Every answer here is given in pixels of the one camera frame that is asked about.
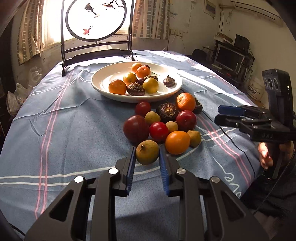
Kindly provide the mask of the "person's right hand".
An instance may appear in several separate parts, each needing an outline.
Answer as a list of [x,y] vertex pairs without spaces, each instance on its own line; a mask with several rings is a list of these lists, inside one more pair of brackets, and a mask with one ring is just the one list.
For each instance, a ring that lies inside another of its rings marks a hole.
[[[273,166],[273,159],[269,155],[269,148],[267,147],[266,143],[259,143],[258,145],[258,151],[259,151],[259,160],[261,166],[267,170],[269,167]],[[281,165],[285,166],[291,159],[294,151],[294,145],[293,142],[287,142],[285,144],[280,145],[280,152],[283,155],[283,160]]]

